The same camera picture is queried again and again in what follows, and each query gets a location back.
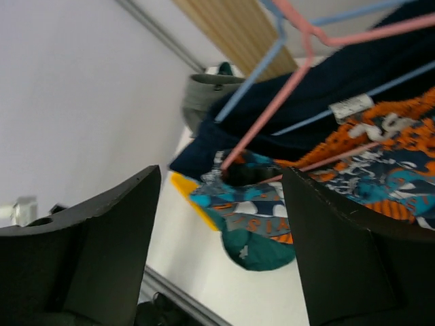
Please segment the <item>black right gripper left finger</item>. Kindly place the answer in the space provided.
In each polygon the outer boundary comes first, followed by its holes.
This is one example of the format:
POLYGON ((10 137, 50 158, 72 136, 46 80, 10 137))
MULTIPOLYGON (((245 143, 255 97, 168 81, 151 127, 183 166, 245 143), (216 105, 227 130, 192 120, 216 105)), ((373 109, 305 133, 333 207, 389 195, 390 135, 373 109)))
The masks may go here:
POLYGON ((1 230, 2 325, 132 325, 161 185, 148 166, 29 226, 1 230))

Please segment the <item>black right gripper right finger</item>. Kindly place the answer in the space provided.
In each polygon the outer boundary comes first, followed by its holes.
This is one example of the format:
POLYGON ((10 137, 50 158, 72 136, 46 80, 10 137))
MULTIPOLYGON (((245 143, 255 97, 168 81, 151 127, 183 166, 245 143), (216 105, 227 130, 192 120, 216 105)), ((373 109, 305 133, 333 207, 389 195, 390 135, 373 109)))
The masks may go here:
POLYGON ((434 232, 376 213, 294 168, 285 205, 311 325, 433 325, 434 232))

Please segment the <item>patterned orange blue shorts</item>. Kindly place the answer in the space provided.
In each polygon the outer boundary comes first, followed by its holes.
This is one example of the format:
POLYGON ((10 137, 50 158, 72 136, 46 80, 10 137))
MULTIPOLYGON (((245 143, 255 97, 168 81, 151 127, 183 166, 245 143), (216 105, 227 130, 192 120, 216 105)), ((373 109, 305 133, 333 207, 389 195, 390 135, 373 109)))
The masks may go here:
POLYGON ((280 175, 289 166, 358 204, 398 221, 434 228, 434 91, 383 102, 349 118, 296 162, 242 152, 223 172, 215 155, 190 199, 230 230, 293 241, 280 175))

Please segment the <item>navy blue shorts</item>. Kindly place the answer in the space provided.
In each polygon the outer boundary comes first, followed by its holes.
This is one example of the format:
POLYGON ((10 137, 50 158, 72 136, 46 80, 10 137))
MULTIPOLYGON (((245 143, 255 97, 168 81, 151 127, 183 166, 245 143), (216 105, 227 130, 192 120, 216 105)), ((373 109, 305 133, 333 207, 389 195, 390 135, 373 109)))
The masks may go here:
MULTIPOLYGON (((338 126, 329 106, 367 94, 374 102, 405 101, 434 86, 428 71, 385 91, 380 87, 434 59, 434 29, 343 47, 308 71, 288 99, 249 143, 271 158, 297 161, 338 126)), ((193 141, 170 163, 170 169, 192 179, 211 170, 218 151, 232 149, 288 80, 288 75, 254 84, 222 122, 216 115, 229 97, 213 102, 193 141)))

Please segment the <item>grey shorts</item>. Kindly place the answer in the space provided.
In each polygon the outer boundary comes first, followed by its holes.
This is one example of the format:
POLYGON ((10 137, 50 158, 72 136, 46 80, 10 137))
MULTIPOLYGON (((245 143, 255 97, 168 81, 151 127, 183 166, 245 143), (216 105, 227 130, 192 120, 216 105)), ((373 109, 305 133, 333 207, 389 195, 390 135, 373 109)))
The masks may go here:
POLYGON ((234 92, 244 81, 243 78, 232 75, 200 73, 189 76, 181 113, 192 137, 196 136, 210 106, 226 94, 234 92))

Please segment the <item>green shorts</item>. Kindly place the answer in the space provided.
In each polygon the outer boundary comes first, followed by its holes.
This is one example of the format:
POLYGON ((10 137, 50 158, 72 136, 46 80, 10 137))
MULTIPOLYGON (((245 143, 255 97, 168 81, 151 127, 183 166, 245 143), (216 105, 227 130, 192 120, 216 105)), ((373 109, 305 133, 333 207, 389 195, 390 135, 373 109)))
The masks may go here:
POLYGON ((280 243, 245 229, 230 230, 223 218, 217 219, 216 225, 227 256, 245 270, 276 270, 296 257, 292 244, 280 243))

